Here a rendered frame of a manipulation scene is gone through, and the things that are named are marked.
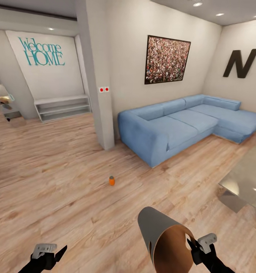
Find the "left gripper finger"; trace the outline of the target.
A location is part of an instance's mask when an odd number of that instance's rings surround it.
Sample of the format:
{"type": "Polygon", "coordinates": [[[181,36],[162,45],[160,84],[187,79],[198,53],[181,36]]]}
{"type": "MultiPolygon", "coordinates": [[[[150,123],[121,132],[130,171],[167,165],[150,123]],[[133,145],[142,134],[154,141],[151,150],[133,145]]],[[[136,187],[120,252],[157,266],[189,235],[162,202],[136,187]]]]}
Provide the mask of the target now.
{"type": "Polygon", "coordinates": [[[59,260],[62,258],[66,250],[67,250],[67,245],[55,254],[54,265],[56,264],[56,262],[59,262],[59,260]]]}

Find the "trash can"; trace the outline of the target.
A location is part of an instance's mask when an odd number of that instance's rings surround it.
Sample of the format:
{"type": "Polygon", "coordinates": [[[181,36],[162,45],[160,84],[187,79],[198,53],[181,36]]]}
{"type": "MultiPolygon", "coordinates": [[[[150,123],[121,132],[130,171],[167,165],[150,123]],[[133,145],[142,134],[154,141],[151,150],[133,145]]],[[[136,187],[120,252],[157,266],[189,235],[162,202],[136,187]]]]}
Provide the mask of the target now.
{"type": "Polygon", "coordinates": [[[186,233],[196,246],[190,229],[153,207],[140,211],[138,224],[156,273],[189,273],[194,261],[186,233]]]}

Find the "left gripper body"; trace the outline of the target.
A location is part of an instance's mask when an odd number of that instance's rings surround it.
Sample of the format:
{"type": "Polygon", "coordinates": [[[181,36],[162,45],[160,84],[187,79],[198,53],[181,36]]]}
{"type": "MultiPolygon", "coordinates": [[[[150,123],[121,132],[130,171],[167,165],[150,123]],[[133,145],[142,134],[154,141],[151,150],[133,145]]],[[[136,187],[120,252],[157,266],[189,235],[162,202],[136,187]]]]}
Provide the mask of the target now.
{"type": "Polygon", "coordinates": [[[54,253],[47,252],[38,259],[32,258],[32,255],[33,253],[30,256],[30,262],[24,266],[31,273],[41,273],[43,270],[51,270],[54,267],[54,253]]]}

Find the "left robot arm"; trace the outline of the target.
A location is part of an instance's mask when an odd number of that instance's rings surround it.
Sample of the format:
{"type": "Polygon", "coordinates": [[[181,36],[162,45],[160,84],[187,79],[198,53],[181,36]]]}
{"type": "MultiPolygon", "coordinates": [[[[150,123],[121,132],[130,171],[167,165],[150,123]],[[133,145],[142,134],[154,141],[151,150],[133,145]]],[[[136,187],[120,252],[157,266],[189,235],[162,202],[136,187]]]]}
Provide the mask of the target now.
{"type": "Polygon", "coordinates": [[[57,244],[38,243],[30,256],[30,262],[26,264],[19,273],[41,273],[43,270],[51,270],[56,262],[64,255],[67,245],[55,254],[51,253],[57,249],[57,244]]]}

